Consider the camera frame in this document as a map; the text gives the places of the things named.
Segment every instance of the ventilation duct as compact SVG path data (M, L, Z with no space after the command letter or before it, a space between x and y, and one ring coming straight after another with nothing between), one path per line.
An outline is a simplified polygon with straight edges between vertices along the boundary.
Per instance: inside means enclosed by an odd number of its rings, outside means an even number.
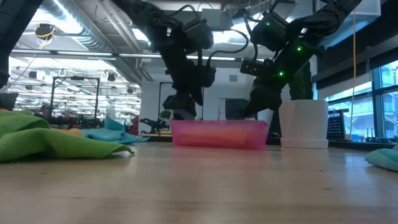
M81 45L92 52L116 52L105 36L93 24L90 18L72 0L45 0L40 10L55 18L57 24L70 24L81 31L72 37ZM132 68L123 58L109 61L116 69L120 70L123 77L129 82L141 84L142 77L135 68Z

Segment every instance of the pink plastic container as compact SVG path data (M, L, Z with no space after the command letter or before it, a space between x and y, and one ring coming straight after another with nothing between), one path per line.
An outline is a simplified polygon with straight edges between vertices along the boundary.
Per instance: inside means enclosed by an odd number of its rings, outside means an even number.
M174 146L264 149L263 121L172 121Z

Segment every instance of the white container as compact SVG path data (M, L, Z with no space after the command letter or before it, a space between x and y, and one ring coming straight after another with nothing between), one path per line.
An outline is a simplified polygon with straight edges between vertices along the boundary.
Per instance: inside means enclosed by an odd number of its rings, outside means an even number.
M279 108L281 145L284 147L326 149L328 103L324 100L293 100Z

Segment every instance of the blue towel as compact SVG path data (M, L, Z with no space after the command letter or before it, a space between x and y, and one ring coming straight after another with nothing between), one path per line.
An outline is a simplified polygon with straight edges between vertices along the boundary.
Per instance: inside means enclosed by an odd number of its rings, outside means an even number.
M398 146L393 149L378 149L370 152L365 160L374 166L398 171Z
M124 126L112 120L109 116L105 118L105 126L101 129L82 129L81 133L83 137L107 141L107 142L117 142L121 144L132 144L135 142L145 142L149 138L142 138L125 132Z

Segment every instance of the desk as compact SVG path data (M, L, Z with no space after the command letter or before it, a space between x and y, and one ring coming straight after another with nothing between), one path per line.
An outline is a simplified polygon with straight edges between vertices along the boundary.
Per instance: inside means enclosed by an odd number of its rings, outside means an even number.
M394 223L398 175L361 151L136 144L106 160L0 164L0 223Z

